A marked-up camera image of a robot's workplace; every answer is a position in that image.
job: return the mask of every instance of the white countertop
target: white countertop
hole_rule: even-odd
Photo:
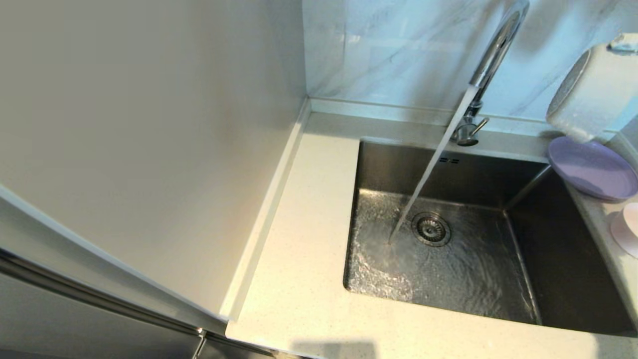
[[[474,316],[343,287],[360,138],[435,146],[443,130],[313,113],[241,314],[226,335],[326,358],[637,358],[638,339]],[[481,140],[461,151],[545,161],[547,140],[494,132],[483,132]],[[585,197],[577,204],[594,216],[590,228],[602,232],[605,215],[621,208]],[[638,313],[638,260],[609,236],[597,238],[619,281],[633,288],[626,299]]]

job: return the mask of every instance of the faucet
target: faucet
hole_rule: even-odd
[[[489,121],[489,118],[484,118],[479,124],[474,123],[476,115],[483,106],[481,99],[510,48],[514,35],[521,27],[529,8],[530,2],[528,0],[516,0],[507,10],[494,36],[492,36],[478,68],[474,71],[470,85],[476,86],[478,91],[451,137],[452,141],[459,146],[474,146],[479,143],[477,132]]]

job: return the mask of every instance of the stainless steel sink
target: stainless steel sink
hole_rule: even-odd
[[[361,142],[344,274],[348,290],[637,336],[562,180],[549,170],[533,181],[545,164],[444,152],[388,243],[433,153]]]

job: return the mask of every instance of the drain strainer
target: drain strainer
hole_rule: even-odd
[[[423,212],[414,216],[412,231],[421,243],[432,247],[446,245],[452,234],[450,226],[433,212]]]

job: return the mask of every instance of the running water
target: running water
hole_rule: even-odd
[[[397,232],[399,232],[399,228],[401,228],[401,225],[403,224],[403,222],[405,222],[405,217],[408,216],[408,212],[410,211],[412,204],[414,204],[414,201],[416,201],[417,197],[419,196],[419,193],[421,193],[421,189],[426,184],[427,178],[430,177],[430,174],[432,173],[432,170],[434,169],[434,165],[436,165],[439,157],[441,157],[441,152],[443,152],[445,145],[447,145],[448,141],[450,140],[450,137],[452,137],[454,130],[456,130],[456,126],[461,121],[461,118],[465,114],[465,111],[467,110],[468,106],[474,99],[474,96],[477,94],[478,90],[479,90],[478,87],[470,85],[467,91],[465,91],[465,95],[463,96],[463,99],[461,100],[459,107],[456,109],[456,112],[454,113],[454,116],[452,117],[452,121],[450,121],[450,124],[447,126],[447,129],[445,130],[445,133],[443,134],[443,138],[441,139],[441,142],[439,142],[439,145],[436,147],[436,151],[432,155],[432,159],[430,160],[430,163],[427,164],[426,171],[423,173],[423,177],[421,177],[421,180],[419,181],[419,184],[414,190],[412,197],[410,197],[408,204],[403,208],[403,211],[401,212],[401,217],[399,218],[399,221],[397,222],[396,226],[392,230],[392,233],[390,234],[390,238],[388,239],[388,244],[392,244],[392,240],[394,239]]]

